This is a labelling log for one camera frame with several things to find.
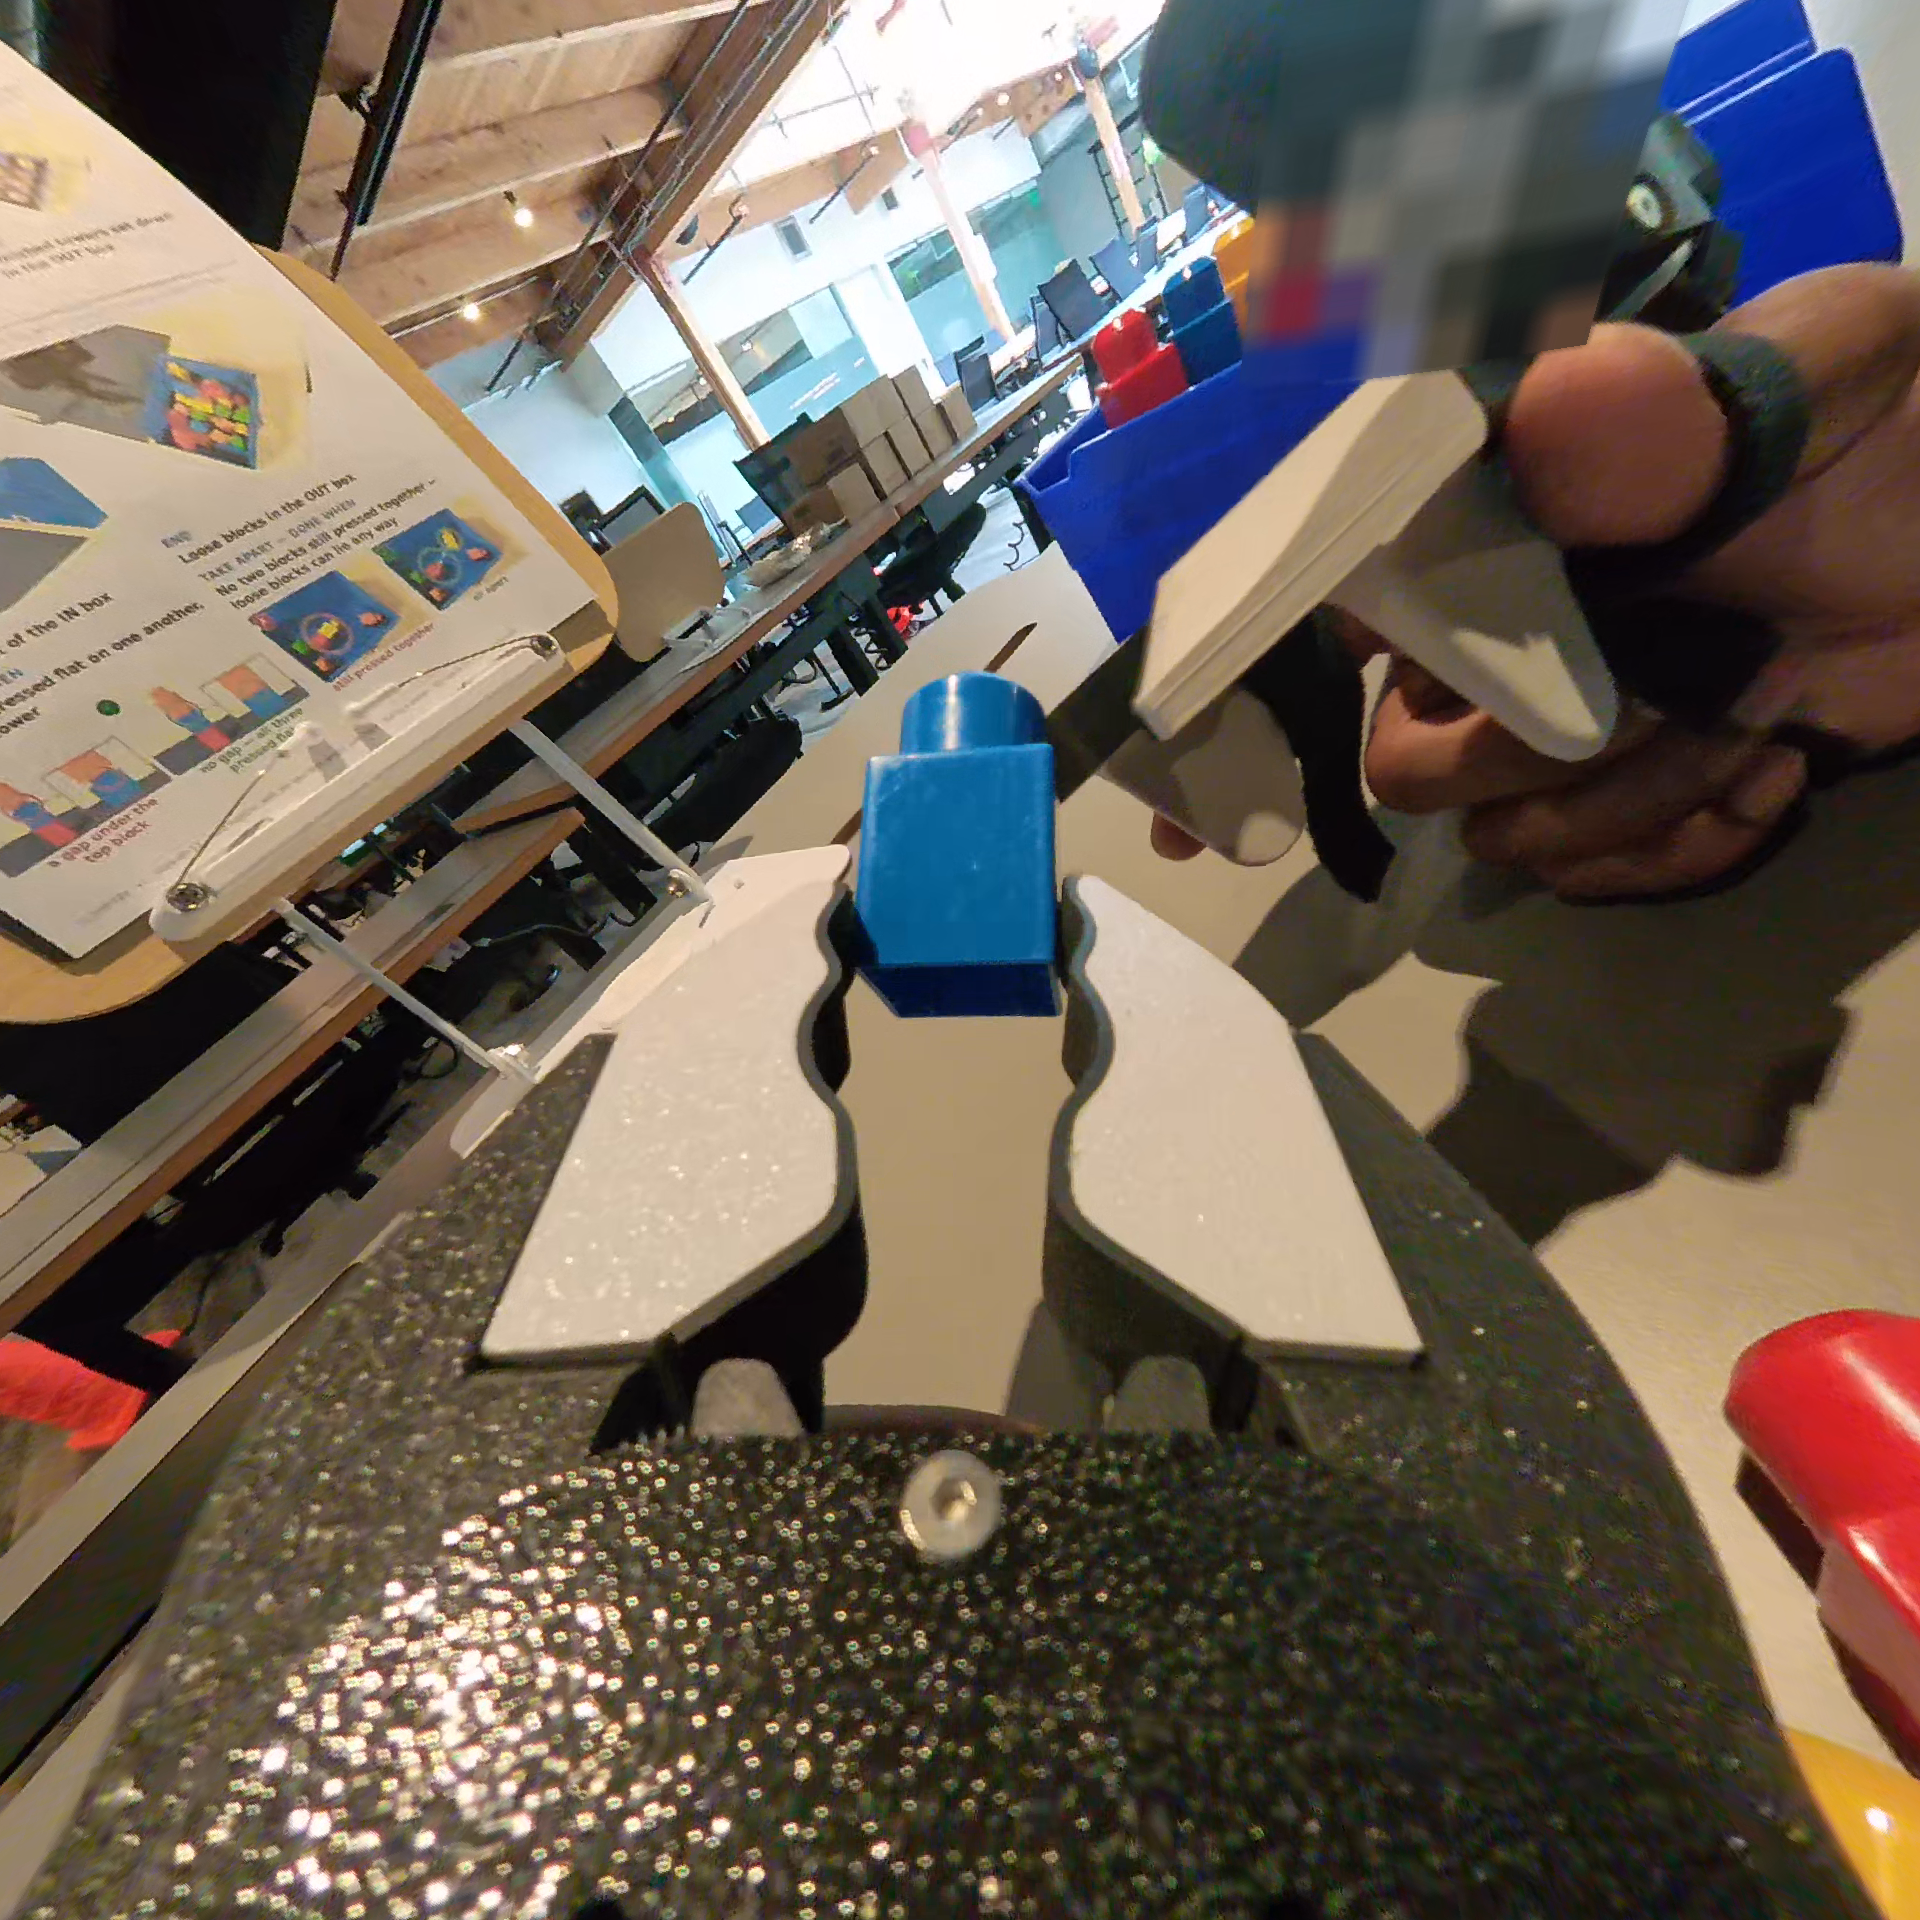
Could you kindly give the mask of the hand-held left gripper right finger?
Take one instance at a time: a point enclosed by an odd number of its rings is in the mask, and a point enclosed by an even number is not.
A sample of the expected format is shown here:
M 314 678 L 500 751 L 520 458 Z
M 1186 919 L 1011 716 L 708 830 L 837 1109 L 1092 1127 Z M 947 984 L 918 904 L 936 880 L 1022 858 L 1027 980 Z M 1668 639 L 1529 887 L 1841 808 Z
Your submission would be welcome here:
M 1258 1360 L 1424 1356 L 1291 1024 L 1092 876 L 1062 882 L 1062 1067 L 1046 1222 Z

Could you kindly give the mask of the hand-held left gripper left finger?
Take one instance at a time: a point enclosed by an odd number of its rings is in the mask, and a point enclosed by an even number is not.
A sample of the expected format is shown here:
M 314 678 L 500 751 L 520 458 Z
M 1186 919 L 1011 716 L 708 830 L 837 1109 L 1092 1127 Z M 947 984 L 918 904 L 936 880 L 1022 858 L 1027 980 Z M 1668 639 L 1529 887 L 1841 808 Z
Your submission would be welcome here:
M 481 1356 L 636 1360 L 706 1330 L 858 1219 L 849 878 L 708 878 L 539 1045 L 608 1050 Z

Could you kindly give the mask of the blue mega block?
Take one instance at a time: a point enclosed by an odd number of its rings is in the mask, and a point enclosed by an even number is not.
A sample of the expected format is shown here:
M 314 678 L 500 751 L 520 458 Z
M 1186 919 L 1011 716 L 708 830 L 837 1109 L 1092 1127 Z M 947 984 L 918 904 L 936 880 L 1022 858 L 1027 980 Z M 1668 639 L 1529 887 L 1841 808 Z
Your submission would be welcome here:
M 1241 325 L 1214 256 L 1195 256 L 1161 285 L 1161 311 L 1190 388 L 1241 360 Z
M 856 954 L 896 1018 L 1054 1018 L 1061 1005 L 1057 771 L 1041 701 L 966 672 L 906 701 L 869 759 Z

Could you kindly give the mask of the red mega block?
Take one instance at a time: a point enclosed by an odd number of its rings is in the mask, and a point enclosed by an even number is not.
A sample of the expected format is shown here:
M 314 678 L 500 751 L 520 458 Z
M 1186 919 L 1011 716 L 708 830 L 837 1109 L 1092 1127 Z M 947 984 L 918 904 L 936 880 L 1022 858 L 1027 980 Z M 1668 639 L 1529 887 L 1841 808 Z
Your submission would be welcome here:
M 1813 1552 L 1813 1596 L 1890 1743 L 1918 1735 L 1918 1322 L 1824 1312 L 1734 1363 L 1723 1418 L 1763 1508 Z
M 1122 309 L 1091 341 L 1097 372 L 1096 406 L 1107 429 L 1121 429 L 1188 392 L 1176 342 L 1161 339 L 1152 314 Z

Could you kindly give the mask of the yellow mega block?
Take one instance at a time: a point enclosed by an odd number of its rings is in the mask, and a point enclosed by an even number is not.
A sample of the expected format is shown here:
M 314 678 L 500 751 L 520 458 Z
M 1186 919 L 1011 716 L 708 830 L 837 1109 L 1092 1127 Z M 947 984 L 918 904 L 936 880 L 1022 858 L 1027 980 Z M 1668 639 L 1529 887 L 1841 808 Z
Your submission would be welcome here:
M 1918 1780 L 1819 1735 L 1787 1731 L 1785 1740 L 1880 1916 L 1918 1917 Z

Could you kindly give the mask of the person's right hand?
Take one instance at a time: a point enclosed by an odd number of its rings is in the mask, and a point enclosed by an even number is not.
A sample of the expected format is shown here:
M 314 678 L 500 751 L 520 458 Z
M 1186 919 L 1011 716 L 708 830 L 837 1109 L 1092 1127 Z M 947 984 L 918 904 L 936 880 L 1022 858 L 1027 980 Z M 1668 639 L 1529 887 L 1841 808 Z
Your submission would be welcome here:
M 1916 756 L 1916 366 L 1916 277 L 1885 266 L 1691 339 L 1601 325 L 1540 355 L 1504 406 L 1512 487 L 1686 706 L 1638 701 L 1594 759 L 1549 759 L 1345 614 L 1388 658 L 1374 800 L 1563 900 L 1666 900 L 1752 872 L 1829 778 Z

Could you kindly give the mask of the stack of cardboard boxes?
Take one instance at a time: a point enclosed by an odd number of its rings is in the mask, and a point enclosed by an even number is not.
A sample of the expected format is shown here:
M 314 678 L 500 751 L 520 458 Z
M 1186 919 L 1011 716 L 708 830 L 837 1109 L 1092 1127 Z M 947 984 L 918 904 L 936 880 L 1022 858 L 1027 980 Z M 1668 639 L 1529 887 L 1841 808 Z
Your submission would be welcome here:
M 932 390 L 918 367 L 880 375 L 829 411 L 792 426 L 771 488 L 794 533 L 864 520 L 976 432 L 957 387 Z

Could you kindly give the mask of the long office desk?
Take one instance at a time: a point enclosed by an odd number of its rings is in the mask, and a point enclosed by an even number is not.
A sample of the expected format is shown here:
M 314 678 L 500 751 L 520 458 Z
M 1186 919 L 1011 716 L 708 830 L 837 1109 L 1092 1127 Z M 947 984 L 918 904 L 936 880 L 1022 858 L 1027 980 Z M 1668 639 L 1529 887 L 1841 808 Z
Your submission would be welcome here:
M 593 667 L 586 695 L 556 696 L 561 725 L 541 706 L 532 727 L 596 778 L 662 735 L 649 766 L 677 787 L 741 714 L 771 701 L 794 666 L 826 656 L 841 695 L 870 691 L 906 653 L 890 618 L 906 599 L 886 595 L 883 572 L 901 555 L 928 552 L 1033 458 L 1046 429 L 1073 418 L 1067 387 L 1080 372 L 1081 358 L 1069 352 L 1012 398 L 996 400 L 969 437 L 902 492 L 781 579 L 721 608 L 690 656 L 661 651 L 622 685 Z

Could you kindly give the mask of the beige chair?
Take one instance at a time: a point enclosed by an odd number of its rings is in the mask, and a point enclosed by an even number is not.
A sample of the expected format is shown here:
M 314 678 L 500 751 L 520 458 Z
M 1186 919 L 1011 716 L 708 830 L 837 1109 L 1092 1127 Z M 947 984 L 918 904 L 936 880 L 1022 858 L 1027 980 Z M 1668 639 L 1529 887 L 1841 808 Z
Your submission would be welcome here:
M 723 637 L 726 570 L 706 517 L 678 503 L 605 552 L 616 588 L 616 645 L 636 666 L 692 658 Z

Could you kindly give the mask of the red plastic object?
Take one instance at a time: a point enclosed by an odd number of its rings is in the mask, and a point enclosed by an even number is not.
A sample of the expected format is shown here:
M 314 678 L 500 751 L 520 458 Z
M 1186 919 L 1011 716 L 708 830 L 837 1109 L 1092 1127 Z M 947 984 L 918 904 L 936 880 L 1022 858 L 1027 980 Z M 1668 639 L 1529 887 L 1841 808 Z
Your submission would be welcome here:
M 54 1428 L 67 1452 L 115 1447 L 155 1394 L 116 1383 L 22 1334 L 3 1339 L 4 1422 Z

